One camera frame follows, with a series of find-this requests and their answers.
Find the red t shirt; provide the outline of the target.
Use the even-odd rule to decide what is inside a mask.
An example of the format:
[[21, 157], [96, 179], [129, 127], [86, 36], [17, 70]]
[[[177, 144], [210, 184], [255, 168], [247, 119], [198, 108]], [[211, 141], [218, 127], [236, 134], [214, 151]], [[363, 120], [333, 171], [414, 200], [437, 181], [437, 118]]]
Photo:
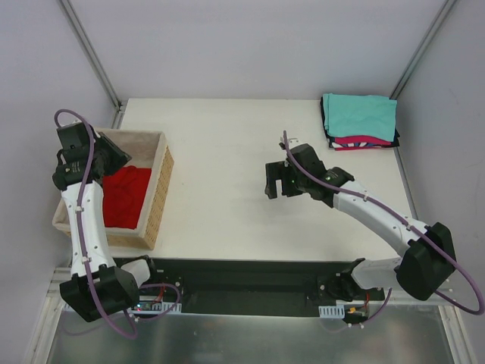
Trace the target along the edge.
[[150, 168], [131, 165], [103, 178], [103, 218], [107, 228], [137, 227], [151, 174]]

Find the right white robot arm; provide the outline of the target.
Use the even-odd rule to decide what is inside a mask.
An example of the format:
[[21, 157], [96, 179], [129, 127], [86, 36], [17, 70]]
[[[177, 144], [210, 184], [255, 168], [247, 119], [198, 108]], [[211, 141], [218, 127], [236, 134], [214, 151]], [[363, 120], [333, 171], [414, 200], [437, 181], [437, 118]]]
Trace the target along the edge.
[[403, 214], [391, 215], [383, 203], [339, 167], [325, 168], [307, 143], [291, 148], [291, 156], [265, 165], [265, 194], [277, 198], [277, 186], [286, 197], [307, 193], [312, 199], [343, 212], [388, 243], [393, 259], [356, 259], [330, 279], [327, 292], [347, 302], [374, 288], [401, 288], [416, 300], [428, 300], [454, 272], [442, 257], [455, 256], [450, 230], [441, 223], [428, 225]]

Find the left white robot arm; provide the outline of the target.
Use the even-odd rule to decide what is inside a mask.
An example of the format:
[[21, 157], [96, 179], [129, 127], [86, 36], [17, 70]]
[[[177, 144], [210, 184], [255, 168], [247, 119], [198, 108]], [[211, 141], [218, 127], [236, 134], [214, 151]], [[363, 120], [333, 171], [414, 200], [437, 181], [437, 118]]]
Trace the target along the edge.
[[52, 176], [66, 206], [72, 243], [71, 278], [63, 300], [86, 322], [139, 303], [139, 291], [154, 294], [160, 277], [148, 256], [118, 266], [111, 256], [103, 218], [102, 180], [131, 157], [103, 133], [82, 122], [59, 127], [58, 164]]

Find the black t shirt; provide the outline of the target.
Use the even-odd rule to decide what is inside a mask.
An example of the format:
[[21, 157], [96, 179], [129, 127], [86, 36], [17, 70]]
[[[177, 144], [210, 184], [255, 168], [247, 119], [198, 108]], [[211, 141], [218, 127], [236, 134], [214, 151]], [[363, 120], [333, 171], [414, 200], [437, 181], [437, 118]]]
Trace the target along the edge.
[[[331, 136], [330, 135], [330, 133], [329, 133], [329, 127], [326, 125], [327, 119], [326, 119], [326, 115], [325, 115], [326, 112], [325, 112], [325, 108], [324, 108], [324, 96], [322, 96], [321, 99], [320, 99], [320, 108], [321, 108], [322, 124], [324, 126], [324, 135], [325, 135], [325, 137], [327, 139], [327, 142], [328, 142], [328, 145], [330, 147], [329, 140], [330, 140], [331, 137], [334, 137], [334, 136]], [[400, 134], [399, 134], [398, 130], [395, 130], [393, 140], [392, 141], [389, 141], [389, 142], [392, 142], [393, 145], [391, 147], [381, 148], [381, 149], [392, 149], [392, 148], [398, 147], [399, 146], [399, 137], [400, 137]]]

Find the pink t shirt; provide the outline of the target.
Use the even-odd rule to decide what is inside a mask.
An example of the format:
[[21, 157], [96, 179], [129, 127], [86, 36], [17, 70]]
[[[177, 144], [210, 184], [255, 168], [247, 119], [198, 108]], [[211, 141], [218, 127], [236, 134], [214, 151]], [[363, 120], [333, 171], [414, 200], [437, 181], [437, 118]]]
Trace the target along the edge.
[[393, 145], [392, 142], [372, 136], [331, 137], [329, 143], [330, 147], [335, 150], [381, 149]]

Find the wicker basket with cloth liner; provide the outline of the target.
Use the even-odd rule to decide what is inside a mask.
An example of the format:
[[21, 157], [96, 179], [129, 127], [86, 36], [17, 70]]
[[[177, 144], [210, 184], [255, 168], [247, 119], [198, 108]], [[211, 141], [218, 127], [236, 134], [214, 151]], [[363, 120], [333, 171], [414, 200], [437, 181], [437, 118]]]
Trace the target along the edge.
[[[166, 136], [162, 132], [153, 131], [93, 129], [96, 133], [104, 133], [132, 157], [124, 167], [132, 165], [152, 170], [137, 227], [133, 230], [105, 227], [108, 245], [152, 250], [158, 236], [174, 166]], [[52, 224], [57, 230], [70, 234], [67, 209], [62, 199]]]

